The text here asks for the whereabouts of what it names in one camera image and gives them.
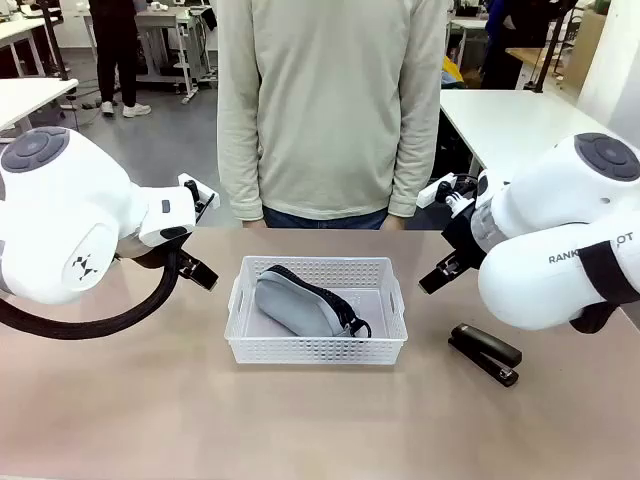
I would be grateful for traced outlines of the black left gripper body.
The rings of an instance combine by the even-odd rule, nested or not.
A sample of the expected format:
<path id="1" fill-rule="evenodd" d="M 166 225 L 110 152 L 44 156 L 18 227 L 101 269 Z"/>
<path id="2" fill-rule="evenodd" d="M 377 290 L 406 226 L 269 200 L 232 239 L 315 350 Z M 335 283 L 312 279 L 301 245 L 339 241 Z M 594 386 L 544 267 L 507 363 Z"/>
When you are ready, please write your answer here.
<path id="1" fill-rule="evenodd" d="M 142 241 L 130 235 L 118 241 L 115 256 L 117 258 L 131 259 L 146 269 L 159 269 L 169 266 L 173 270 L 178 269 L 179 252 L 186 241 L 186 236 L 181 235 L 168 240 L 155 247 L 150 247 Z"/>

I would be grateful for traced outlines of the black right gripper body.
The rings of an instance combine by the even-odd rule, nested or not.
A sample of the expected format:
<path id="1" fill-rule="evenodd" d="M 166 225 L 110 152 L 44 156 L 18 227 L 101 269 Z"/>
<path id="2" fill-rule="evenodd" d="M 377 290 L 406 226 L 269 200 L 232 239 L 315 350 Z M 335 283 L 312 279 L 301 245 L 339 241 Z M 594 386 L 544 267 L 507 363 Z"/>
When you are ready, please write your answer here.
<path id="1" fill-rule="evenodd" d="M 442 231 L 443 238 L 453 248 L 451 257 L 461 266 L 480 266 L 486 257 L 471 230 L 471 219 L 475 211 L 472 202 L 457 213 Z"/>

